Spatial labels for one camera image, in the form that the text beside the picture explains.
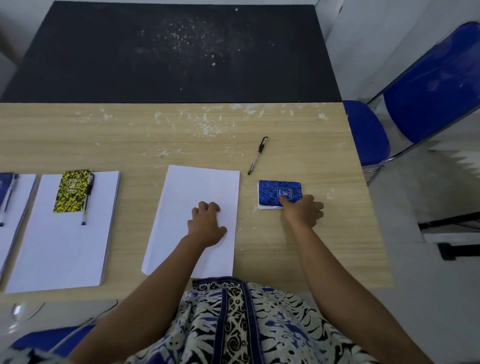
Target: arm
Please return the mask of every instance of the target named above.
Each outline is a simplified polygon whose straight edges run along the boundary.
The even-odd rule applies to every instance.
[[[130,296],[85,336],[69,355],[73,363],[124,361],[164,336],[200,255],[227,232],[227,228],[217,225],[217,211],[220,209],[213,202],[209,205],[200,202],[192,210],[188,235]]]
[[[381,363],[431,364],[390,312],[342,267],[313,231],[324,205],[314,202],[312,195],[294,204],[280,200],[313,298],[330,323]]]

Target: table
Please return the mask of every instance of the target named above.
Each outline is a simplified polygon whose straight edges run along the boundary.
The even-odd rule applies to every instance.
[[[288,292],[308,289],[280,211],[257,209],[258,180],[285,180],[300,181],[305,194],[325,203],[315,230],[355,278],[367,288],[392,286],[341,103],[1,104],[0,128],[0,170],[122,173],[104,283],[0,294],[0,303],[126,297],[145,278],[140,269],[169,164],[241,171],[235,277]],[[268,145],[247,176],[265,135]]]
[[[56,1],[2,101],[340,102],[341,97],[313,5]]]

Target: person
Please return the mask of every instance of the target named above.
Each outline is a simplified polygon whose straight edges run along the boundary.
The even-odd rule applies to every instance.
[[[233,277],[197,280],[191,291],[184,292],[202,252],[227,232],[217,224],[220,207],[200,202],[192,210],[188,234],[170,256],[100,320],[67,360],[432,363],[313,231],[324,205],[312,195],[295,203],[281,199],[281,204],[320,311],[294,294]],[[28,353],[30,358],[37,355]],[[46,356],[38,354],[35,363],[41,358]]]

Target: chair backrest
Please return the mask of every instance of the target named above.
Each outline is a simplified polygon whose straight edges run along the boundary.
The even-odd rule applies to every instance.
[[[411,142],[430,138],[480,106],[480,24],[442,39],[383,91],[399,130]]]

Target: pen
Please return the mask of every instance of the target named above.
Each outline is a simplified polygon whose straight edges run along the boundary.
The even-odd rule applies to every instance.
[[[8,194],[7,202],[5,203],[5,208],[3,209],[3,216],[2,216],[2,221],[0,222],[0,227],[5,225],[3,220],[5,219],[5,213],[7,212],[8,204],[10,203],[12,194],[15,191],[15,187],[17,186],[17,180],[18,180],[18,174],[14,174],[12,177],[12,182],[10,183],[10,193]]]
[[[250,166],[250,169],[248,170],[248,175],[250,175],[253,172],[253,169],[255,168],[255,163],[258,161],[258,158],[263,152],[265,143],[267,142],[267,140],[268,140],[268,136],[264,136],[264,138],[262,139],[262,142],[260,143],[260,146],[258,147],[257,158],[255,158],[255,161],[252,163],[252,165]]]
[[[88,200],[90,200],[90,195],[92,194],[94,181],[95,181],[95,175],[93,173],[90,173],[90,175],[88,176],[88,185],[87,185],[87,193],[85,196],[84,213],[82,214],[82,225],[87,224]]]

